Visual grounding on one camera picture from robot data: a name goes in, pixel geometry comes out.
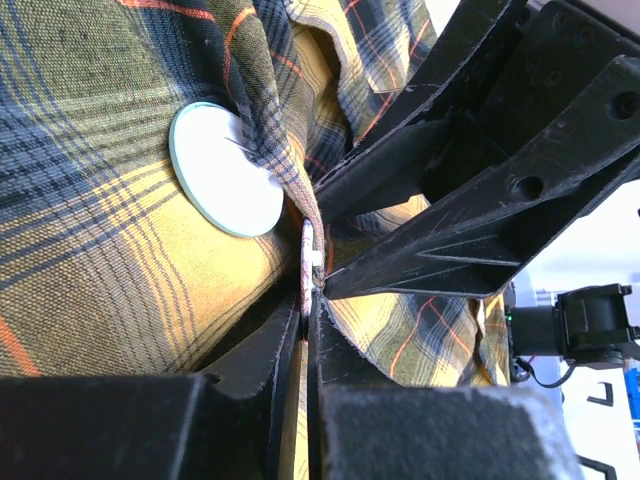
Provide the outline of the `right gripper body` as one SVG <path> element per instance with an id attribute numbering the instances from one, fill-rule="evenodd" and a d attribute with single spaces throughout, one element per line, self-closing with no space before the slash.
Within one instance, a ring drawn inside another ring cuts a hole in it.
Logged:
<path id="1" fill-rule="evenodd" d="M 547 1 L 511 34 L 505 52 L 425 172 L 439 200 L 501 164 L 557 117 L 616 56 L 639 54 L 639 32 L 581 1 Z"/>

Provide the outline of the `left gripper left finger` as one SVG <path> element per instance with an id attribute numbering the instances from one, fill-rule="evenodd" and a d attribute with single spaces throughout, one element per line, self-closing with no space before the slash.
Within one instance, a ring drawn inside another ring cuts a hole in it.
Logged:
<path id="1" fill-rule="evenodd" d="M 185 375 L 5 378 L 5 479 L 290 479 L 301 329 L 287 296 Z"/>

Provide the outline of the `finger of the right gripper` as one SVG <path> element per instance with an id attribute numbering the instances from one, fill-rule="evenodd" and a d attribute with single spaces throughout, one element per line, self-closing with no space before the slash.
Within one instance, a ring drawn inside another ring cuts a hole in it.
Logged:
<path id="1" fill-rule="evenodd" d="M 556 119 L 333 272 L 324 294 L 481 298 L 503 288 L 576 219 L 639 173 L 639 60 L 620 55 Z"/>
<path id="2" fill-rule="evenodd" d="M 430 152 L 496 63 L 523 1 L 462 1 L 415 75 L 368 134 L 317 185 L 327 223 L 405 202 Z"/>

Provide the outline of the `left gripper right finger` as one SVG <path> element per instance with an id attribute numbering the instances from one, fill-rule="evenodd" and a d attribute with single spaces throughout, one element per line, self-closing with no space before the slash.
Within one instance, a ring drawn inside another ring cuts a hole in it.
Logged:
<path id="1" fill-rule="evenodd" d="M 308 323 L 312 479 L 580 479 L 558 414 L 510 387 L 408 388 L 335 326 L 325 299 Z"/>

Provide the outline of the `yellow plaid shirt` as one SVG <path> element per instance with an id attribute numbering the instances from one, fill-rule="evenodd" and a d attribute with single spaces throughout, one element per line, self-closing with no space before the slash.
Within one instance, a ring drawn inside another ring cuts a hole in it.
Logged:
<path id="1" fill-rule="evenodd" d="M 420 215 L 405 202 L 327 223 L 316 188 L 437 41 L 422 1 L 5 1 L 1 5 L 1 382 L 198 372 L 287 296 L 300 344 L 319 299 L 402 387 L 505 386 L 501 297 L 332 300 L 327 278 Z M 168 134 L 195 102 L 242 122 L 284 191 L 268 233 L 203 217 Z M 300 315 L 304 219 L 323 266 Z"/>

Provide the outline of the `round green white brooch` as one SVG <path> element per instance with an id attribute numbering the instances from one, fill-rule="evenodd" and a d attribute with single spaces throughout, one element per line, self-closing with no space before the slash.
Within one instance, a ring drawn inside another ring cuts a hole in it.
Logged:
<path id="1" fill-rule="evenodd" d="M 168 146 L 181 188 L 210 223 L 247 238 L 276 226 L 283 188 L 252 162 L 237 115 L 215 103 L 191 103 L 173 118 Z"/>

